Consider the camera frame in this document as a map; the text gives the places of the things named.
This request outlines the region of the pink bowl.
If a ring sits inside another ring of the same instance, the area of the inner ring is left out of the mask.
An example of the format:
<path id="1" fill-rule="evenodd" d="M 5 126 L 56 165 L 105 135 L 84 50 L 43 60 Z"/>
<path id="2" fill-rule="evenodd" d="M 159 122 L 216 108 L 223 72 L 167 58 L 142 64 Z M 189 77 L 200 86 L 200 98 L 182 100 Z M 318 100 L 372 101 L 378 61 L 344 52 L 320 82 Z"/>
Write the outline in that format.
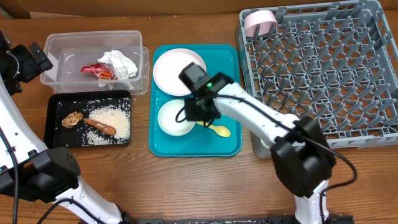
<path id="1" fill-rule="evenodd" d="M 274 13 L 268 10 L 256 11 L 244 19 L 245 36 L 254 37 L 256 28 L 259 27 L 258 35 L 268 34 L 272 26 L 278 25 Z"/>

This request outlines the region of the red snack wrapper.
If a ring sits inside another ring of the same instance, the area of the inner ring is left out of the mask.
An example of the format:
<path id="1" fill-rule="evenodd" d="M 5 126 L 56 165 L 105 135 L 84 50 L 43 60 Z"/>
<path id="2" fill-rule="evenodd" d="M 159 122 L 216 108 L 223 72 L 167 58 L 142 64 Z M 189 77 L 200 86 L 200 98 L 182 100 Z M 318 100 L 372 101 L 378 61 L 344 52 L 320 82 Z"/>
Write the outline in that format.
<path id="1" fill-rule="evenodd" d="M 100 80 L 116 80 L 113 66 L 110 63 L 95 63 L 85 65 L 81 68 L 80 72 L 92 73 Z"/>

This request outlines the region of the brown sausage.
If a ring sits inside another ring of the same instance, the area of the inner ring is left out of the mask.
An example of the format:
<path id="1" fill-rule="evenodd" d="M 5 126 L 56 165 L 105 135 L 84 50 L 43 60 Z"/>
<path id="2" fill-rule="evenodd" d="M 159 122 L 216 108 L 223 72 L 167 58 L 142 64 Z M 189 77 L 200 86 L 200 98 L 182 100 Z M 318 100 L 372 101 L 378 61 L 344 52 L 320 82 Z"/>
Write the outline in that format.
<path id="1" fill-rule="evenodd" d="M 103 132 L 107 135 L 114 136 L 117 133 L 117 131 L 114 127 L 109 126 L 107 124 L 103 124 L 103 123 L 100 123 L 98 121 L 94 121 L 94 120 L 88 119 L 88 118 L 83 118 L 83 121 L 86 124 L 100 130 L 101 132 Z"/>

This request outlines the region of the white bowl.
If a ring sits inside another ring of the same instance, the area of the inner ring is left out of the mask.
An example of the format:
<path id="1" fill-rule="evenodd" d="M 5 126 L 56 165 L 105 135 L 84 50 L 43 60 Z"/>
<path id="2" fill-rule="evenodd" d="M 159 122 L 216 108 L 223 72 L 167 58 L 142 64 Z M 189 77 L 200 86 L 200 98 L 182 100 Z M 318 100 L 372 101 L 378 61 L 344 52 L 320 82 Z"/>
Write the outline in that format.
<path id="1" fill-rule="evenodd" d="M 176 122 L 176 115 L 184 106 L 184 100 L 175 99 L 161 107 L 157 119 L 163 132 L 171 136 L 183 136 L 193 129 L 195 125 L 193 121 L 184 120 L 180 123 Z"/>

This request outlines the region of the white napkin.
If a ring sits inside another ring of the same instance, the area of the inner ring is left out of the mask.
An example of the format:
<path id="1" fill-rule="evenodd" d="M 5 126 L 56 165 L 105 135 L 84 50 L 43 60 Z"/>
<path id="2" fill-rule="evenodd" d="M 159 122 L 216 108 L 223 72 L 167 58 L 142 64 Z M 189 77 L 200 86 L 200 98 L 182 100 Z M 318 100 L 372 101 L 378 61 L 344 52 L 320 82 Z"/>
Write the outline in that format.
<path id="1" fill-rule="evenodd" d="M 121 80 L 134 78 L 138 71 L 136 64 L 118 50 L 105 52 L 98 62 L 111 64 L 114 76 Z"/>

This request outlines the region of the brown food scrap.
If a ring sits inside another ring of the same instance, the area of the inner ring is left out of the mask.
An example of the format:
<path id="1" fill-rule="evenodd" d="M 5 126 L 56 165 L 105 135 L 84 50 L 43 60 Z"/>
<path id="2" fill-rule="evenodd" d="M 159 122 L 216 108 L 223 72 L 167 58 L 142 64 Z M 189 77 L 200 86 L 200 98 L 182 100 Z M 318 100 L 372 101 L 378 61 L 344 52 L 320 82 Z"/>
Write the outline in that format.
<path id="1" fill-rule="evenodd" d="M 62 120 L 62 126 L 64 128 L 73 128 L 83 119 L 83 114 L 81 112 L 70 113 L 66 118 Z"/>

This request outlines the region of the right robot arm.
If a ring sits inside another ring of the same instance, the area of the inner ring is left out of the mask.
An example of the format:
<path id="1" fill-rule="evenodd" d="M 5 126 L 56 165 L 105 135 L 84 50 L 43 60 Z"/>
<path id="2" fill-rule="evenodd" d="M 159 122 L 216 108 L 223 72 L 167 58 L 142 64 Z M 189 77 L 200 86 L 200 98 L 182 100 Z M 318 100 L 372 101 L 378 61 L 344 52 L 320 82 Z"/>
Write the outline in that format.
<path id="1" fill-rule="evenodd" d="M 264 142 L 277 177 L 295 196 L 294 223 L 328 220 L 325 190 L 336 161 L 314 119 L 273 110 L 224 73 L 211 77 L 193 62 L 178 77 L 192 94 L 181 109 L 186 121 L 209 126 L 223 115 L 238 121 Z"/>

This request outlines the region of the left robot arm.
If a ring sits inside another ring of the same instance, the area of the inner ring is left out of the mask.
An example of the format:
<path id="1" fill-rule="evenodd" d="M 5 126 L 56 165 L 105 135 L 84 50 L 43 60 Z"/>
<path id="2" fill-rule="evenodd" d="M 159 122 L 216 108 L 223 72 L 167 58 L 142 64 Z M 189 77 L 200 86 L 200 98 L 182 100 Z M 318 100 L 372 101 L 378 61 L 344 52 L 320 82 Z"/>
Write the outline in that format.
<path id="1" fill-rule="evenodd" d="M 52 63 L 38 44 L 12 47 L 1 36 L 1 194 L 13 197 L 13 223 L 19 200 L 51 203 L 85 223 L 134 223 L 115 203 L 93 190 L 81 177 L 80 166 L 66 147 L 49 149 L 23 119 L 11 96 Z"/>

